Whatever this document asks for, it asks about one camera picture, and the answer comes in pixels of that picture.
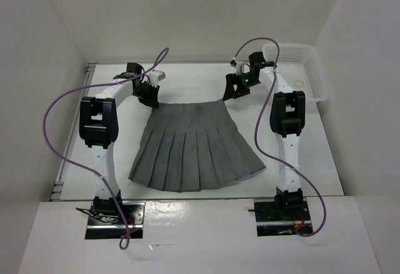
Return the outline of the grey pleated skirt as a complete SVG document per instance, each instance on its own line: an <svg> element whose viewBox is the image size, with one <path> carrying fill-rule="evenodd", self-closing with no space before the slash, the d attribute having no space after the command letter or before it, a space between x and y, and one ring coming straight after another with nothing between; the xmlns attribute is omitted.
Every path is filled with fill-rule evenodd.
<svg viewBox="0 0 400 274"><path fill-rule="evenodd" d="M160 191L216 190L265 167L223 100L161 103L146 123L129 179Z"/></svg>

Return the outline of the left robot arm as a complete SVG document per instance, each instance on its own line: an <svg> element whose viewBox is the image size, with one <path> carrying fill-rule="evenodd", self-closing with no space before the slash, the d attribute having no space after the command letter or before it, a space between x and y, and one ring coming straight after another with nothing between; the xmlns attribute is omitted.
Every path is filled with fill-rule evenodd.
<svg viewBox="0 0 400 274"><path fill-rule="evenodd" d="M124 218L113 153L119 134L117 108L130 96L137 97L145 106L157 108L159 82L165 77L162 71L145 71L138 63L128 63L126 70L116 75L105 90L81 99L79 136L89 148L95 175L101 180L91 213L103 216L109 223L119 223Z"/></svg>

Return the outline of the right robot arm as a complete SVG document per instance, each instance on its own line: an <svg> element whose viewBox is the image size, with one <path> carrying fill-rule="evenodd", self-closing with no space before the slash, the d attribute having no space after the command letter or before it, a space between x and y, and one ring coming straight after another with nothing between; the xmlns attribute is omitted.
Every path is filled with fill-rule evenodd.
<svg viewBox="0 0 400 274"><path fill-rule="evenodd" d="M299 140L305 126L306 95L296 91L282 77L274 61L266 61L262 52L249 56L248 70L243 62L232 59L234 74L226 75L223 100L237 99L248 95L250 87L263 84L271 94L269 124L277 139L280 162L279 180L270 209L278 221L288 221L296 216L303 206L303 191L299 171Z"/></svg>

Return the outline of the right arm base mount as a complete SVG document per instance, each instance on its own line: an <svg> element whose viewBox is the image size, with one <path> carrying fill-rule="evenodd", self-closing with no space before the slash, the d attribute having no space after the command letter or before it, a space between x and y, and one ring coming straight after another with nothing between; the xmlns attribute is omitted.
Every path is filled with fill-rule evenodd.
<svg viewBox="0 0 400 274"><path fill-rule="evenodd" d="M254 200L254 206L248 209L255 216L258 236L310 235L313 224L307 201L300 207L289 211L278 211L273 199Z"/></svg>

